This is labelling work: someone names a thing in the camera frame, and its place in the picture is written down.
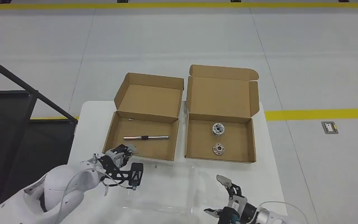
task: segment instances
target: floor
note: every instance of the floor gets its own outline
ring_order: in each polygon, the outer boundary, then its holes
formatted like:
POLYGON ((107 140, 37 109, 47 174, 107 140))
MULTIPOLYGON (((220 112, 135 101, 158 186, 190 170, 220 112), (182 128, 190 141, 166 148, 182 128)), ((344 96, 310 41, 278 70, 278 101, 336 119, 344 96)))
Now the floor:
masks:
MULTIPOLYGON (((0 62, 72 115, 112 100, 128 72, 187 81, 191 64, 255 69, 265 110, 358 108, 357 20, 337 8, 1 11, 0 62)), ((33 116, 59 114, 37 104, 33 116)), ((358 120, 334 122, 339 134, 268 122, 285 201, 310 224, 356 221, 358 120)))

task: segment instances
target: cardboard box lid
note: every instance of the cardboard box lid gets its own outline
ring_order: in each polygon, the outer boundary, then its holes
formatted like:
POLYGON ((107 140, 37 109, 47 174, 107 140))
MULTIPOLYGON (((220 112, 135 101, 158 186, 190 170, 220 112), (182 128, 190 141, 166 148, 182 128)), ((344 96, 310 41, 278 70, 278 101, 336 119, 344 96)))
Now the cardboard box lid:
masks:
POLYGON ((189 74, 190 113, 250 118, 259 111, 256 71, 193 64, 189 74))
POLYGON ((114 103, 117 111, 177 118, 183 78, 128 73, 114 103))

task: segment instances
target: black panel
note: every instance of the black panel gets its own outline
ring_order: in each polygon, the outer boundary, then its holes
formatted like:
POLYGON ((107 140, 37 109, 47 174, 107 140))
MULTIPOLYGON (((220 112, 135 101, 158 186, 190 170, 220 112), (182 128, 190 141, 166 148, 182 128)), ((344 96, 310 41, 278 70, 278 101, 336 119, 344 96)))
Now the black panel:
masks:
POLYGON ((76 125, 69 120, 31 120, 26 128, 3 199, 67 164, 76 125))
POLYGON ((27 91, 0 91, 0 194, 35 101, 27 91))

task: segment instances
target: yellow floor stripe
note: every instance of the yellow floor stripe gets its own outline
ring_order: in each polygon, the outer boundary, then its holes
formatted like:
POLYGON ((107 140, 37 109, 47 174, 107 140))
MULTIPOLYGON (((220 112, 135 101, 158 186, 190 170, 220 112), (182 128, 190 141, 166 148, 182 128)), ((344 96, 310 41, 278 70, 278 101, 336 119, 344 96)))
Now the yellow floor stripe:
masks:
POLYGON ((358 3, 329 2, 152 2, 82 4, 0 4, 0 10, 63 10, 91 8, 358 8, 358 3))
POLYGON ((67 119, 65 116, 44 116, 41 118, 31 118, 31 120, 59 120, 59 119, 67 119))
MULTIPOLYGON (((332 109, 332 110, 277 110, 266 111, 266 120, 312 120, 312 119, 358 119, 358 109, 332 109)), ((64 116, 48 116, 31 118, 32 120, 66 119, 64 116)))

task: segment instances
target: metal bearing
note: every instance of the metal bearing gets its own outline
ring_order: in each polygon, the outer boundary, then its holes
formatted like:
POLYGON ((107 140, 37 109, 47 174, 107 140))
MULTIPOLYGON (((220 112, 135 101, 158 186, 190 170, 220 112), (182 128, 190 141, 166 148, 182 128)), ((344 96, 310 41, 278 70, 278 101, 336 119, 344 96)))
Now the metal bearing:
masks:
POLYGON ((222 144, 218 143, 213 147, 213 151, 216 155, 222 155, 225 152, 225 147, 222 144))
POLYGON ((219 135, 223 134, 224 132, 225 132, 225 127, 223 124, 215 123, 213 125, 213 135, 214 136, 219 136, 219 135))

